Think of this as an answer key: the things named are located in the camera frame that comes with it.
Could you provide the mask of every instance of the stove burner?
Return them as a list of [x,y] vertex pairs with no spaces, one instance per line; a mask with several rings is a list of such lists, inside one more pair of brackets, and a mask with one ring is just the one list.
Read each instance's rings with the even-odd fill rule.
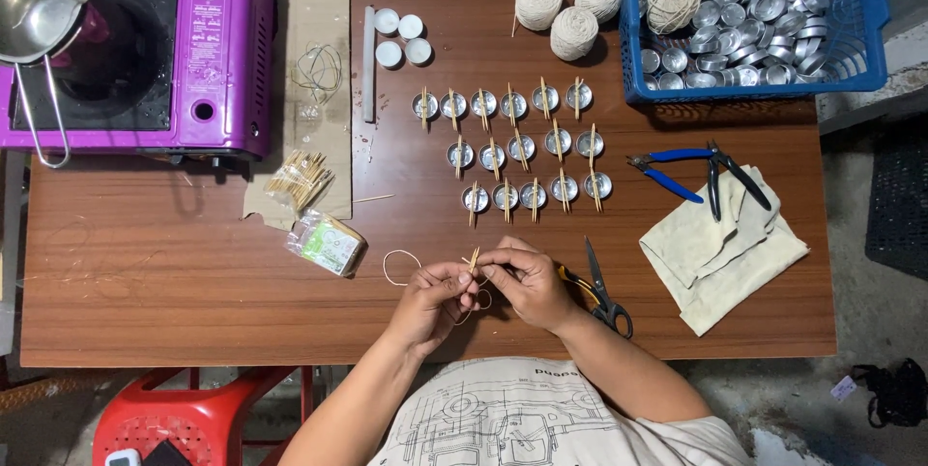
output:
[[[102,0],[120,11],[113,21],[122,54],[89,72],[76,66],[56,79],[58,102],[68,130],[165,131],[170,127],[171,80],[177,0]],[[40,130],[57,130],[44,69],[23,69],[32,116]],[[17,90],[12,96],[18,100]],[[13,129],[28,131],[21,102],[16,101]]]

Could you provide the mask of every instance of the blue plastic basket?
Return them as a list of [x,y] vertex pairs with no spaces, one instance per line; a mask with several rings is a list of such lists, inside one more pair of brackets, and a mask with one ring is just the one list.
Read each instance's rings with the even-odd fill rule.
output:
[[[652,90],[644,83],[641,49],[662,52],[668,47],[686,49],[689,39],[659,37],[638,18],[638,0],[622,0],[619,34],[622,39],[622,74],[628,102],[691,102],[715,98],[797,97],[820,92],[876,91],[886,84],[886,59],[880,29],[889,22],[888,0],[830,0],[825,15],[828,35],[819,49],[829,56],[823,67],[826,81],[753,87]],[[695,71],[690,61],[688,72]]]

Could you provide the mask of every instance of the floor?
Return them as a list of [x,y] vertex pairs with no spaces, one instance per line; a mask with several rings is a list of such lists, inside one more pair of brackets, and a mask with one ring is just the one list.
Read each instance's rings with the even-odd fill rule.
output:
[[[831,387],[851,365],[880,366],[912,357],[928,366],[928,282],[867,260],[867,228],[873,127],[823,137],[829,250],[833,272],[839,353],[833,357],[776,360],[678,361],[683,373],[728,421],[759,464],[909,466],[928,457],[928,423],[917,428],[872,429],[866,421],[870,393],[858,389],[838,402]],[[31,370],[12,373],[23,376]],[[204,370],[204,387],[225,383],[234,368]],[[347,373],[345,366],[316,371],[315,392]],[[7,464],[85,466],[99,413],[123,381],[97,392],[50,397],[0,417]],[[280,438],[299,421],[297,379],[285,381],[255,407],[249,438]],[[263,452],[246,457],[257,464]]]

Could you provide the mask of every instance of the person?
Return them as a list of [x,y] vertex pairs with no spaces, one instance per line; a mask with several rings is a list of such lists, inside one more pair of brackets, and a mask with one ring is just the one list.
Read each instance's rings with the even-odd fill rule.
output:
[[[560,338],[573,361],[452,363],[403,402],[426,356],[459,318],[480,308],[480,275],[522,320]],[[480,255],[473,274],[459,262],[413,274],[387,329],[296,432],[278,464],[750,463],[728,425],[683,377],[578,306],[551,258],[507,236]]]

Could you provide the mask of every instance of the stove warning label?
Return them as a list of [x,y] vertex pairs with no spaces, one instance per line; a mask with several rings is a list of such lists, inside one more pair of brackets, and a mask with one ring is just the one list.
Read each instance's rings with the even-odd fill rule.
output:
[[226,0],[193,0],[187,65],[187,90],[190,92],[223,90],[225,18]]

